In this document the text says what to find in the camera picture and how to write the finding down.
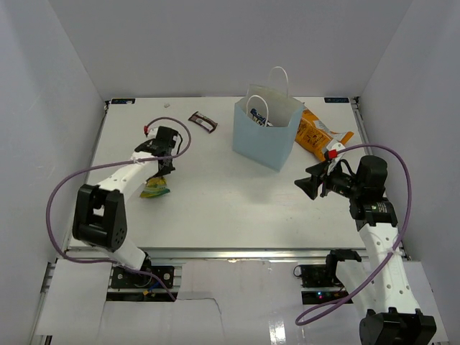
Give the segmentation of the green Fox's tea candy bag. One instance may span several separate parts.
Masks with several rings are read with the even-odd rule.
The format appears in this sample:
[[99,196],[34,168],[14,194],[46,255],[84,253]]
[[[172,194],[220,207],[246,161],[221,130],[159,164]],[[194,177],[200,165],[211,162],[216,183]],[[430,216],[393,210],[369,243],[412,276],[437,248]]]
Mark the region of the green Fox's tea candy bag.
[[145,183],[145,186],[140,193],[140,198],[158,198],[164,196],[170,192],[170,189],[166,184],[151,184],[150,179]]

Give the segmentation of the blue snack bag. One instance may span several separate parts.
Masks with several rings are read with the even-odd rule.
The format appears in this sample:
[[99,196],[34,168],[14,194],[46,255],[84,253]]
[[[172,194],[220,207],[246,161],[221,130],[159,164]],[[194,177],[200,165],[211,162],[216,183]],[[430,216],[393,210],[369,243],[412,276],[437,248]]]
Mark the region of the blue snack bag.
[[251,114],[252,121],[256,122],[258,125],[272,127],[272,123],[263,117],[255,108],[252,108],[249,113]]

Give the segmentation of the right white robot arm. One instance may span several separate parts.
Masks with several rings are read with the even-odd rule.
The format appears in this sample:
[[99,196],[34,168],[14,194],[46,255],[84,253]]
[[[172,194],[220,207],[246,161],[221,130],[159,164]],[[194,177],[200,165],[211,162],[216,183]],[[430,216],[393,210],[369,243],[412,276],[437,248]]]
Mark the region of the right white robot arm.
[[348,295],[332,306],[352,302],[361,318],[362,344],[429,344],[437,326],[433,316],[420,309],[410,288],[399,250],[401,230],[391,202],[385,197],[387,163],[365,155],[356,172],[346,173],[346,160],[328,158],[307,168],[309,177],[295,181],[310,199],[334,192],[349,200],[349,212],[364,242],[370,262],[351,249],[334,249],[326,258],[324,276]]

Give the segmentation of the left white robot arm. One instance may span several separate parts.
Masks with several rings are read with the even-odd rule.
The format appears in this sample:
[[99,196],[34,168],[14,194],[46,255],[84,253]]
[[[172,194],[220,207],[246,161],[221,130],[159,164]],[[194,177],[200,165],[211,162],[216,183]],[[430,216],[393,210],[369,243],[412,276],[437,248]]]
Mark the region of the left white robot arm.
[[147,254],[128,239],[126,203],[136,193],[154,198],[169,192],[165,176],[175,170],[170,157],[181,142],[182,136],[174,129],[149,129],[147,141],[134,149],[132,164],[78,190],[73,238],[128,267],[126,276],[137,287],[150,282],[152,269],[144,264]]

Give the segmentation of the orange chips bag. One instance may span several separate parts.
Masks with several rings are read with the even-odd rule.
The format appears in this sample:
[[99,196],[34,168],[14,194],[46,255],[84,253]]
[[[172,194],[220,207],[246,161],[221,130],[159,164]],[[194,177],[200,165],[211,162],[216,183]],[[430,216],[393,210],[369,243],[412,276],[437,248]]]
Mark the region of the orange chips bag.
[[295,135],[295,142],[314,154],[318,160],[324,161],[324,152],[332,140],[346,144],[353,136],[353,132],[331,131],[312,111],[305,108]]

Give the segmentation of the light blue paper bag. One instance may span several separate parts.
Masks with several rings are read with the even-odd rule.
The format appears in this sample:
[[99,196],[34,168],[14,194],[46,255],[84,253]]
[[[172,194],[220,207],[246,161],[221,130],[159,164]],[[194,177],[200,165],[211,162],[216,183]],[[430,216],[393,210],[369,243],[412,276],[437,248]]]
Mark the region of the light blue paper bag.
[[[272,126],[260,126],[252,121],[249,113],[252,108]],[[288,86],[279,91],[251,84],[246,96],[234,104],[233,151],[281,171],[292,151],[304,109],[304,103],[290,95]]]

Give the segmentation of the brown chocolate bar wrapper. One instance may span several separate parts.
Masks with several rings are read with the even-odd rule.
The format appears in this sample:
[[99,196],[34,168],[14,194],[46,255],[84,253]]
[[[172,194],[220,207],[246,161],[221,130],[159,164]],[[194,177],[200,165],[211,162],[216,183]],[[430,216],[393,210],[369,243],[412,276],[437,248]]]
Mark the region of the brown chocolate bar wrapper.
[[198,125],[200,128],[206,130],[209,134],[213,133],[217,129],[217,126],[219,125],[217,122],[203,115],[199,111],[196,111],[195,113],[193,113],[188,118],[188,121],[193,122],[194,124]]

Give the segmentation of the right corner label sticker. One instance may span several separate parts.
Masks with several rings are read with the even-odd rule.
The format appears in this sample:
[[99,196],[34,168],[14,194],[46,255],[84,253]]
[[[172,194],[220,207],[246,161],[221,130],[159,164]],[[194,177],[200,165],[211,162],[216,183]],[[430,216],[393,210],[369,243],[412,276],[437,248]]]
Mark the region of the right corner label sticker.
[[327,104],[348,104],[349,98],[347,97],[325,97],[324,102]]

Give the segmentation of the corner label sticker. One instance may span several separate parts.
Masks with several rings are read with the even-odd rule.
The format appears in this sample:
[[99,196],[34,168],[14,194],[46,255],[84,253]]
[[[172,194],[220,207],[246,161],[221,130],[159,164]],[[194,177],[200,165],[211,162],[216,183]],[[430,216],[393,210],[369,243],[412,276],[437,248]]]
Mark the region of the corner label sticker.
[[116,104],[116,105],[130,105],[130,104],[135,104],[136,99],[135,98],[113,98],[110,101],[110,104]]
[[327,104],[348,104],[349,98],[347,97],[325,97],[324,102]]

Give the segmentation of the left corner label sticker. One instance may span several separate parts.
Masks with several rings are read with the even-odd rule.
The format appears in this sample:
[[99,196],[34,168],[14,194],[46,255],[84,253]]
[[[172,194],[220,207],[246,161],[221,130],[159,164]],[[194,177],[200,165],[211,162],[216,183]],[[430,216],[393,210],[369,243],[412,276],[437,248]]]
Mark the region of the left corner label sticker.
[[135,98],[113,98],[110,101],[110,104],[116,104],[116,105],[130,105],[130,104],[135,104],[136,99]]

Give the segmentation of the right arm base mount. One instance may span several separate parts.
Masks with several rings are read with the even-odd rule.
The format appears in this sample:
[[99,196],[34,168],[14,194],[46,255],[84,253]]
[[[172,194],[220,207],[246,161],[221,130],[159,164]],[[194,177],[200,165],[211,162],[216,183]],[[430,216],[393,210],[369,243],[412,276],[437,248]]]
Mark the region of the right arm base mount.
[[324,264],[298,264],[293,275],[301,281],[303,305],[319,305],[348,295],[343,284],[328,275]]

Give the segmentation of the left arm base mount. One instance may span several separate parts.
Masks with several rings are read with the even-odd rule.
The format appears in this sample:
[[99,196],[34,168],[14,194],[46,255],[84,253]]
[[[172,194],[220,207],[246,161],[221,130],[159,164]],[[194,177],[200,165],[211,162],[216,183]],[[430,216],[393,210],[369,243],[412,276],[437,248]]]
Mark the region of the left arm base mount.
[[152,297],[159,293],[167,296],[167,291],[162,284],[169,290],[174,285],[175,268],[173,266],[151,266],[148,270],[156,275],[161,282],[149,275],[128,272],[121,267],[114,267],[109,287],[118,293],[127,293],[129,290],[141,292],[144,297]]

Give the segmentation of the aluminium table frame rail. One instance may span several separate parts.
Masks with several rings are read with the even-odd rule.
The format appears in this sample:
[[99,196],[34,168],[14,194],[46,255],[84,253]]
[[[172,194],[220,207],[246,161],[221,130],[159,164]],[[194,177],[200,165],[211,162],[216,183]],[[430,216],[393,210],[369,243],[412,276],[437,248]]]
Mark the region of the aluminium table frame rail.
[[152,259],[321,259],[331,249],[144,249]]

